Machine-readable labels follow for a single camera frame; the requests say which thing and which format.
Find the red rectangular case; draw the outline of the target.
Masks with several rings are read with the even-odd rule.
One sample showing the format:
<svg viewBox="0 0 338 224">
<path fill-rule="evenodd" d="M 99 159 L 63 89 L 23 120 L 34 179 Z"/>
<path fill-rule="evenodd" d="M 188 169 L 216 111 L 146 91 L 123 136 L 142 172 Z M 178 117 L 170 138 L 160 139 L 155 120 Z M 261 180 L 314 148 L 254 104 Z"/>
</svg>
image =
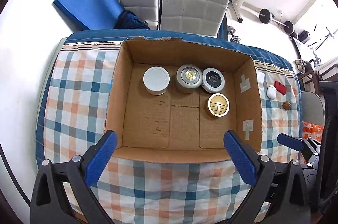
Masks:
<svg viewBox="0 0 338 224">
<path fill-rule="evenodd" d="M 277 92 L 281 93 L 282 95 L 286 95 L 287 87 L 284 86 L 279 81 L 274 82 L 274 87 L 276 88 Z"/>
</svg>

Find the gold round tin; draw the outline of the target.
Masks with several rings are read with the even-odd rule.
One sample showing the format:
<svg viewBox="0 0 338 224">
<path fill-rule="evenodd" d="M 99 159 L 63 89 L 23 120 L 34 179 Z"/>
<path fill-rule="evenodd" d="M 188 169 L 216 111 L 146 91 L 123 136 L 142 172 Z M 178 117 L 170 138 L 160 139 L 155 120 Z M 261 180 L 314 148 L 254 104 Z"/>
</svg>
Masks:
<svg viewBox="0 0 338 224">
<path fill-rule="evenodd" d="M 205 109 L 211 117 L 224 117 L 230 110 L 230 102 L 224 94 L 214 93 L 206 100 Z"/>
</svg>

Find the white jar black lid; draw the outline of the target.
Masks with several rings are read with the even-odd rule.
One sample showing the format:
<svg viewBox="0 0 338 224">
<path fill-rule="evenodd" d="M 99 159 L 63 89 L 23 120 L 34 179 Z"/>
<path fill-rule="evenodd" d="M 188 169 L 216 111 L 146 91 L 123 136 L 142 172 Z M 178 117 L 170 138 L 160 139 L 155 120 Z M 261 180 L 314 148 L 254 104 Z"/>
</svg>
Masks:
<svg viewBox="0 0 338 224">
<path fill-rule="evenodd" d="M 221 92 L 225 87 L 223 74 L 215 68 L 206 68 L 202 72 L 202 88 L 208 93 Z"/>
</svg>

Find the white round jar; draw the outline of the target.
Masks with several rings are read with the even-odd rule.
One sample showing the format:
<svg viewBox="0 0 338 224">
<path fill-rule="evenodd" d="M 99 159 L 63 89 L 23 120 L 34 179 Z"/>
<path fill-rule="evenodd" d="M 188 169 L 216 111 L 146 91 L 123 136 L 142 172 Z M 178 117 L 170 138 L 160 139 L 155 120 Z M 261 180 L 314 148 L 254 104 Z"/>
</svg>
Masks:
<svg viewBox="0 0 338 224">
<path fill-rule="evenodd" d="M 159 96 L 164 94 L 169 83 L 170 75 L 168 71 L 162 67 L 151 67 L 144 72 L 143 84 L 151 95 Z"/>
</svg>

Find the silver round tin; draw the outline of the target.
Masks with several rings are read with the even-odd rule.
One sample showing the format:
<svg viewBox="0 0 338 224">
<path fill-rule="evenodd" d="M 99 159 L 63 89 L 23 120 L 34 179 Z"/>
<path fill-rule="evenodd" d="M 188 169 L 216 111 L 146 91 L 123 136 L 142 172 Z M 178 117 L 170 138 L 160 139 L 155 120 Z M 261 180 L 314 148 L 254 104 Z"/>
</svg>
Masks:
<svg viewBox="0 0 338 224">
<path fill-rule="evenodd" d="M 202 71 L 195 65 L 185 64 L 176 72 L 175 85 L 182 93 L 192 93 L 202 84 Z"/>
</svg>

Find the orange white cloth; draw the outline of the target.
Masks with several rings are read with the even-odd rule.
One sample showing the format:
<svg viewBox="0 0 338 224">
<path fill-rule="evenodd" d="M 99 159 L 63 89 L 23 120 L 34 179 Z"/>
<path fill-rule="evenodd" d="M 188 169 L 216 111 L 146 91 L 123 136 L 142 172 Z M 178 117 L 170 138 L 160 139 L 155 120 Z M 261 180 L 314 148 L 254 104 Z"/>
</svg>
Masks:
<svg viewBox="0 0 338 224">
<path fill-rule="evenodd" d="M 302 138 L 308 139 L 309 137 L 321 142 L 323 136 L 324 126 L 303 122 Z"/>
</svg>

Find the grey chair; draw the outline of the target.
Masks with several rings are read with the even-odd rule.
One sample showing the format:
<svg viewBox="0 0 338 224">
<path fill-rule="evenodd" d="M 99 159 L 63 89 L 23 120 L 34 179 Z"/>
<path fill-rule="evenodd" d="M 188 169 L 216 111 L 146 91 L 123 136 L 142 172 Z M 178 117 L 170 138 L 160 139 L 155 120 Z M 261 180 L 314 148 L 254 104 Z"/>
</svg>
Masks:
<svg viewBox="0 0 338 224">
<path fill-rule="evenodd" d="M 304 122 L 324 126 L 324 105 L 317 94 L 311 91 L 302 91 L 301 109 Z"/>
</svg>

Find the dark wooden chair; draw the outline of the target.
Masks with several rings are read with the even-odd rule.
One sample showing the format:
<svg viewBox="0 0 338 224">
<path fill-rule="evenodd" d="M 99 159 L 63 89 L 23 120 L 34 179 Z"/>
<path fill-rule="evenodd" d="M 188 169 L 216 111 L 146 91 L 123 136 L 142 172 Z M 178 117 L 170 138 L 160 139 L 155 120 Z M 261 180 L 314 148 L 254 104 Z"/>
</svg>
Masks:
<svg viewBox="0 0 338 224">
<path fill-rule="evenodd" d="M 311 91 L 318 96 L 323 96 L 320 82 L 337 82 L 337 59 L 325 64 L 321 64 L 317 68 L 312 68 L 304 74 L 297 74 L 301 91 Z"/>
</svg>

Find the open cardboard box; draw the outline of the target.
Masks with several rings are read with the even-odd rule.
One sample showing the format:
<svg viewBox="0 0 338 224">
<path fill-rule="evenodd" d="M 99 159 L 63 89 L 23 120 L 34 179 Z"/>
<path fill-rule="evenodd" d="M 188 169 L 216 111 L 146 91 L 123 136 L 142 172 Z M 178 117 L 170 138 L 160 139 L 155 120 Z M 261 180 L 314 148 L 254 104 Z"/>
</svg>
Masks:
<svg viewBox="0 0 338 224">
<path fill-rule="evenodd" d="M 224 117 L 205 109 L 210 94 L 202 88 L 182 93 L 175 85 L 178 68 L 192 64 L 215 68 L 225 77 L 222 93 L 230 102 Z M 170 83 L 162 95 L 151 95 L 144 72 L 162 67 Z M 105 127 L 117 133 L 113 156 L 152 163 L 208 163 L 228 160 L 224 134 L 233 130 L 259 151 L 262 108 L 253 58 L 219 46 L 180 38 L 133 38 L 121 44 L 113 72 Z"/>
</svg>

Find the barbell on floor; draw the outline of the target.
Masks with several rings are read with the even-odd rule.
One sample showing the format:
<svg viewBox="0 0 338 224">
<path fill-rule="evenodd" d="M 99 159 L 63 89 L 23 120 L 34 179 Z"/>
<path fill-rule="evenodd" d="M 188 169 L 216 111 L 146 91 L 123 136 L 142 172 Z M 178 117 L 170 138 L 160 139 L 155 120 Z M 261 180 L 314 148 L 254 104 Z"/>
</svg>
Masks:
<svg viewBox="0 0 338 224">
<path fill-rule="evenodd" d="M 282 22 L 276 20 L 271 14 L 270 10 L 266 8 L 261 9 L 258 13 L 258 16 L 259 21 L 263 24 L 269 24 L 271 21 L 273 21 L 279 25 L 282 25 L 283 30 L 285 31 L 286 34 L 291 35 L 294 32 L 294 24 L 291 21 L 287 20 L 285 22 Z"/>
</svg>

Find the blue knitted fabric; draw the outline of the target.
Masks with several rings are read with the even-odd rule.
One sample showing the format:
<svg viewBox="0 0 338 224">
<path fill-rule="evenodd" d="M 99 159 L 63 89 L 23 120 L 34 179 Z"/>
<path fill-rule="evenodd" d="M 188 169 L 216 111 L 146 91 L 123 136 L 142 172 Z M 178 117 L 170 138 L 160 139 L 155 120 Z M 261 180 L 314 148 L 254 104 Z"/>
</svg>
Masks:
<svg viewBox="0 0 338 224">
<path fill-rule="evenodd" d="M 114 29 L 150 29 L 147 22 L 138 18 L 133 12 L 124 10 L 118 17 Z"/>
</svg>

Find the blue folded mat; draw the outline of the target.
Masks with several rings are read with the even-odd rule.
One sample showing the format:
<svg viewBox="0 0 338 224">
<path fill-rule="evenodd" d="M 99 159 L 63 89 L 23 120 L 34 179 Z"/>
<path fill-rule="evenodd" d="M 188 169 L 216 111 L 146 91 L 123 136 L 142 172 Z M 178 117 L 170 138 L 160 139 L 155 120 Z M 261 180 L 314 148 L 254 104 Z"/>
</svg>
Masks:
<svg viewBox="0 0 338 224">
<path fill-rule="evenodd" d="M 54 0 L 54 5 L 84 30 L 112 29 L 124 12 L 118 0 Z"/>
</svg>

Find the right grey quilted cushion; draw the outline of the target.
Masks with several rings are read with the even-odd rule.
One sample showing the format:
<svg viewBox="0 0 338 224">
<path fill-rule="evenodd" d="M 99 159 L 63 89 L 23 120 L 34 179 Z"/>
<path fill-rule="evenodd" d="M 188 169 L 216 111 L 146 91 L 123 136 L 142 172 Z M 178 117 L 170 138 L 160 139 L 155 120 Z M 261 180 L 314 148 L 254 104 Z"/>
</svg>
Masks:
<svg viewBox="0 0 338 224">
<path fill-rule="evenodd" d="M 159 30 L 216 37 L 230 0 L 160 0 Z"/>
</svg>

